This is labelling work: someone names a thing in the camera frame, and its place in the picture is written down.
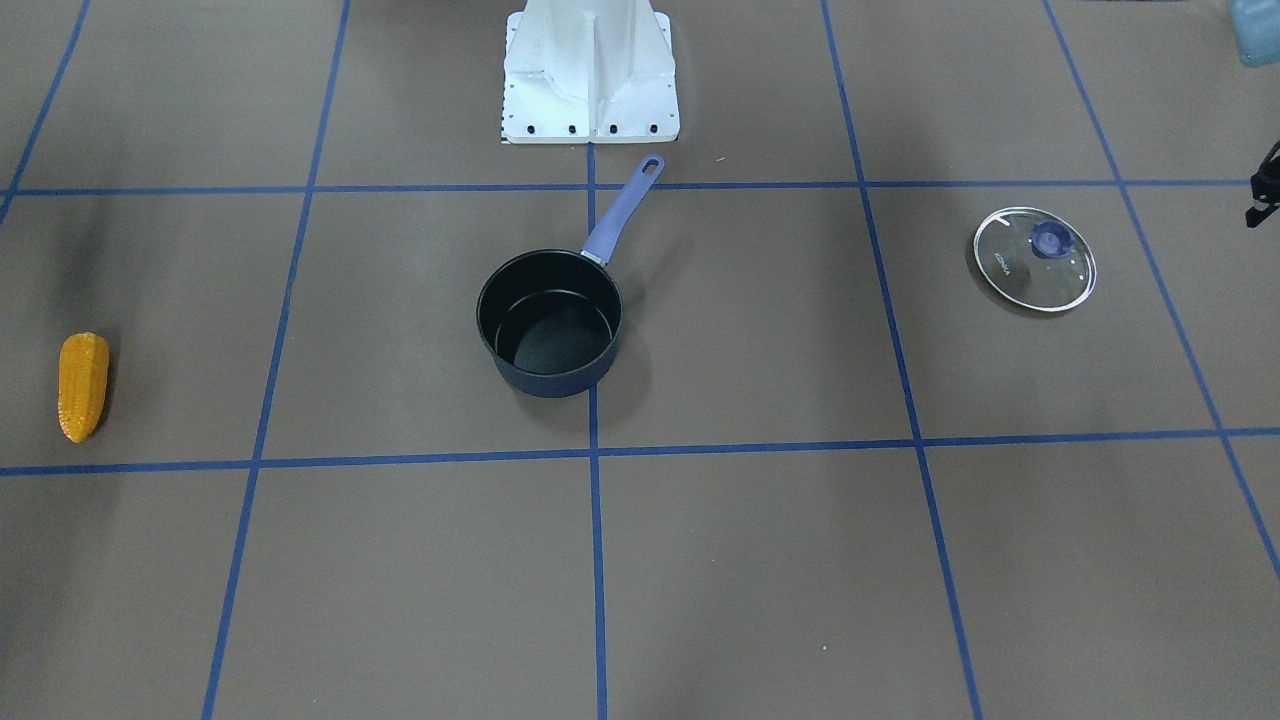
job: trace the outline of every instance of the black object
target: black object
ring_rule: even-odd
[[[1271,147],[1266,160],[1258,165],[1258,172],[1249,178],[1253,186],[1253,208],[1244,213],[1244,224],[1256,228],[1280,208],[1280,142]]]
[[[498,373],[536,397],[590,388],[618,354],[622,293],[604,272],[618,234],[666,163],[640,161],[581,252],[535,250],[498,268],[476,302],[476,325]]]

